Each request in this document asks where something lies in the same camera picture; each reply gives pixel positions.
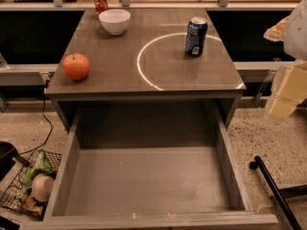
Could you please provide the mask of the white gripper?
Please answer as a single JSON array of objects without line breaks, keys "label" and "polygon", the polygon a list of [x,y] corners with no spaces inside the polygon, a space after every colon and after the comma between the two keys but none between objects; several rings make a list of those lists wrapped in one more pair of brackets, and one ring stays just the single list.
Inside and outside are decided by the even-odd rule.
[{"label": "white gripper", "polygon": [[[263,37],[273,42],[284,40],[284,52],[287,55],[307,60],[307,0],[302,0],[290,16],[267,29]],[[306,99],[307,62],[301,61],[286,70],[269,115],[274,119],[285,119]]]}]

